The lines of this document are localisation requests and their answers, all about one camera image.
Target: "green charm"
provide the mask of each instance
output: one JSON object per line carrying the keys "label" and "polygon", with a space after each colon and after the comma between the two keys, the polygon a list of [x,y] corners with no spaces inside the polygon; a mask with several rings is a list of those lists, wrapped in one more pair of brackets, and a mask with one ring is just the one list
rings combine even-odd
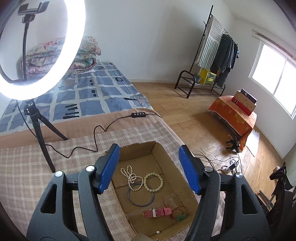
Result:
{"label": "green charm", "polygon": [[177,220],[178,221],[182,221],[185,218],[187,218],[187,215],[186,214],[181,214],[181,215],[177,216]]}

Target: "ceiling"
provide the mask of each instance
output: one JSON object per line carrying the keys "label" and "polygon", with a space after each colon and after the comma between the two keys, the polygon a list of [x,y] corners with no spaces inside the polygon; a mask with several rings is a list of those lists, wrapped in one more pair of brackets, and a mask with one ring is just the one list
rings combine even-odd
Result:
{"label": "ceiling", "polygon": [[273,0],[223,0],[232,14],[264,28],[295,47],[296,32]]}

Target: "folded quilt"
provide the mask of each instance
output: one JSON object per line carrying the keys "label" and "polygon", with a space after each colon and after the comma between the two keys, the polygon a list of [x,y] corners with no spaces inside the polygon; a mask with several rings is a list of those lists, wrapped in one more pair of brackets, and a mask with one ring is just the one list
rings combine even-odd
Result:
{"label": "folded quilt", "polygon": [[[43,77],[55,64],[59,57],[65,38],[58,38],[51,42],[39,44],[26,54],[26,72],[30,77]],[[65,76],[81,74],[94,68],[97,64],[96,55],[101,55],[101,49],[96,40],[84,36],[77,55]]]}

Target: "floral tablecloth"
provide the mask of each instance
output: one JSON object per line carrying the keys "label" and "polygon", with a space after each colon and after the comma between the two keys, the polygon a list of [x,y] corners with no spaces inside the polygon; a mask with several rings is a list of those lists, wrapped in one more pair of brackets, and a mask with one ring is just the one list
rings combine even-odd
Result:
{"label": "floral tablecloth", "polygon": [[247,137],[253,130],[257,119],[253,111],[247,115],[239,106],[232,102],[233,96],[221,96],[209,107],[209,111],[216,112],[223,118],[242,138],[240,139],[240,150],[246,145]]}

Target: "power strip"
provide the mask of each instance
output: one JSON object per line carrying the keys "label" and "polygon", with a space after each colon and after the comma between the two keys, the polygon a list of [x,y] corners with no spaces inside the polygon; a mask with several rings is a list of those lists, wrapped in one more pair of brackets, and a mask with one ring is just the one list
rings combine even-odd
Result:
{"label": "power strip", "polygon": [[236,167],[236,162],[231,164],[230,166],[228,167],[224,167],[222,168],[222,170],[225,172],[225,174],[228,174],[230,173],[234,168]]}

